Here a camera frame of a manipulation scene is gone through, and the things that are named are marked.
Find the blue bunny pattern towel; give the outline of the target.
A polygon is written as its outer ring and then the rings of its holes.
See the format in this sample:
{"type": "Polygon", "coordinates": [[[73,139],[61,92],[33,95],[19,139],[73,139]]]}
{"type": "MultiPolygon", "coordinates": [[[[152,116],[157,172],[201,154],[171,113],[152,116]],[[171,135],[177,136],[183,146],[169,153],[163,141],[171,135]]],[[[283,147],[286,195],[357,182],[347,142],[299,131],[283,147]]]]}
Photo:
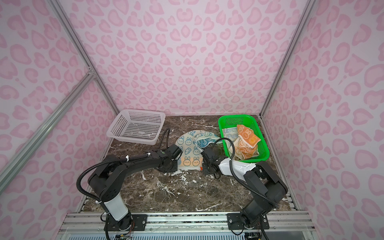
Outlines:
{"type": "Polygon", "coordinates": [[[178,159],[179,170],[201,170],[203,156],[201,152],[209,144],[213,144],[219,137],[203,130],[192,130],[176,141],[176,145],[182,150],[182,155],[178,159]]]}

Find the green plastic basket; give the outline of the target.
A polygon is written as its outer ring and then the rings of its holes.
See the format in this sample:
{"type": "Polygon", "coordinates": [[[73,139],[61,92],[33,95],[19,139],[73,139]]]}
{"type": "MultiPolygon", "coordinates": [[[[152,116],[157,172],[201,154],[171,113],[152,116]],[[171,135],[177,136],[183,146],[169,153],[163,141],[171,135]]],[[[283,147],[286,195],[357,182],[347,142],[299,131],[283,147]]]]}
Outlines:
{"type": "Polygon", "coordinates": [[[250,115],[222,116],[218,120],[226,156],[234,154],[237,161],[257,163],[267,161],[270,151],[256,119],[250,115]]]}

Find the white plastic basket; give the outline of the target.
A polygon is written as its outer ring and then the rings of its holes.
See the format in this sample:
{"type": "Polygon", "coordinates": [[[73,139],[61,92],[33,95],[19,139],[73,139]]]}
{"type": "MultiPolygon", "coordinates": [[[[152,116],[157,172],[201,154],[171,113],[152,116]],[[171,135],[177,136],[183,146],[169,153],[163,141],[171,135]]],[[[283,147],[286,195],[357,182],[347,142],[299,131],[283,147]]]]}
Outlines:
{"type": "Polygon", "coordinates": [[[122,110],[111,123],[107,136],[120,142],[155,145],[166,118],[165,113],[122,110]]]}

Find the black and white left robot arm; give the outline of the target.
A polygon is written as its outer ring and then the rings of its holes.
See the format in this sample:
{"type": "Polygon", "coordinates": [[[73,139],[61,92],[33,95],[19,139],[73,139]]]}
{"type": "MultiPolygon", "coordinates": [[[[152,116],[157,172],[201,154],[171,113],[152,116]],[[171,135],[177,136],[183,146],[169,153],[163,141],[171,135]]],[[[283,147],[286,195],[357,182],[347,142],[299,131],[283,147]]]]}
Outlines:
{"type": "Polygon", "coordinates": [[[173,144],[167,149],[150,151],[125,159],[114,159],[108,156],[95,167],[95,171],[88,179],[88,184],[102,208],[116,222],[122,222],[130,218],[130,211],[121,197],[121,189],[126,177],[147,169],[174,173],[178,170],[178,159],[181,155],[181,148],[173,144]]]}

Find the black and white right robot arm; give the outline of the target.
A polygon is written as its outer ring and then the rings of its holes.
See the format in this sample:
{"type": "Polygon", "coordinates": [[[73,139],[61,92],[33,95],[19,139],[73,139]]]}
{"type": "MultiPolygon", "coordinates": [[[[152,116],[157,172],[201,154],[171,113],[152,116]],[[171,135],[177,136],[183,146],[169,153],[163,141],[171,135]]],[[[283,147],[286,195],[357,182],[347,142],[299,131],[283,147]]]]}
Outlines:
{"type": "Polygon", "coordinates": [[[268,226],[267,213],[279,207],[288,188],[267,162],[244,163],[231,158],[218,157],[210,148],[201,153],[203,173],[206,175],[232,176],[249,190],[253,199],[238,214],[228,216],[232,230],[268,226]]]}

